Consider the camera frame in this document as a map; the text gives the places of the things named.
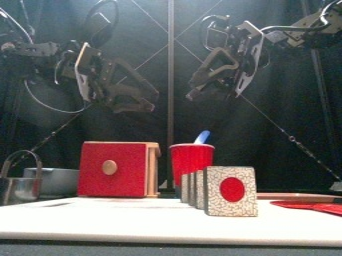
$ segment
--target card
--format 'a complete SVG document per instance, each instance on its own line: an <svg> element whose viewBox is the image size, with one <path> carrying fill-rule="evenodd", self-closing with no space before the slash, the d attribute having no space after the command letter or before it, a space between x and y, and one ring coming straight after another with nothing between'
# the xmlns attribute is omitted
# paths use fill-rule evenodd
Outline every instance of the card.
<svg viewBox="0 0 342 256"><path fill-rule="evenodd" d="M209 166L203 171L204 212L212 216L257 216L252 167Z"/></svg>

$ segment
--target red cup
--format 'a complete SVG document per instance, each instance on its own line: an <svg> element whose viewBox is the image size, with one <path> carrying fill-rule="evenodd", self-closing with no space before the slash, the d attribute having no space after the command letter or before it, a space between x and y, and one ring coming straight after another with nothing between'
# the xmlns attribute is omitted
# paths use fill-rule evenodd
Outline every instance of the red cup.
<svg viewBox="0 0 342 256"><path fill-rule="evenodd" d="M208 144L175 144L169 147L175 186L180 187L183 174L203 170L212 165L215 147Z"/></svg>

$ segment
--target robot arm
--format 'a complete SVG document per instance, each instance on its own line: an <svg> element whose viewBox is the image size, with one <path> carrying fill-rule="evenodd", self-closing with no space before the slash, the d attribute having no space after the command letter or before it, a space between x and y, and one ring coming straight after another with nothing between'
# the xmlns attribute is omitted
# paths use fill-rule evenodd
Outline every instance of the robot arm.
<svg viewBox="0 0 342 256"><path fill-rule="evenodd" d="M98 8L113 5L113 18L109 20ZM9 27L5 42L1 42L1 53L6 61L29 68L20 73L25 79L34 70L54 69L54 82L60 78L76 79L81 98L85 102L101 104L117 113L121 111L150 112L152 102L157 99L157 91L140 76L129 64L121 60L106 60L97 49L112 37L117 24L117 4L114 0L100 0L90 8L81 27L80 42L72 40L64 46L53 42L34 44L28 33L10 15L0 8L0 19ZM133 85L113 83L114 73L120 69Z"/></svg>
<svg viewBox="0 0 342 256"><path fill-rule="evenodd" d="M332 1L291 26L257 29L244 21L233 27L229 16L209 16L201 24L204 22L209 25L205 27L203 46L211 53L189 80L189 100L212 95L227 98L232 93L237 97L249 85L257 68L269 62L268 50L325 48L338 43L342 39L342 0Z"/></svg>

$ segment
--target stack of cards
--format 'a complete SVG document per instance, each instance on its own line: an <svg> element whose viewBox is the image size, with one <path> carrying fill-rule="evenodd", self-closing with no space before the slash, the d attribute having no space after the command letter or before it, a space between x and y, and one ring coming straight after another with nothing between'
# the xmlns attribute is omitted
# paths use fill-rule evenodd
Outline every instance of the stack of cards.
<svg viewBox="0 0 342 256"><path fill-rule="evenodd" d="M184 174L180 200L211 216L257 216L253 168L208 166Z"/></svg>

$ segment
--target metal bowl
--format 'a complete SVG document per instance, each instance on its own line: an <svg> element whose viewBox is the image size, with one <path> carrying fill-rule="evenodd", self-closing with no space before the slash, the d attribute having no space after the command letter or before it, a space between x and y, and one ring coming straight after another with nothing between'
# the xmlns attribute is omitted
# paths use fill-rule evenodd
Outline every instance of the metal bowl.
<svg viewBox="0 0 342 256"><path fill-rule="evenodd" d="M37 168L25 168L24 177L36 176ZM77 193L78 170L61 168L41 168L40 198L60 198Z"/></svg>

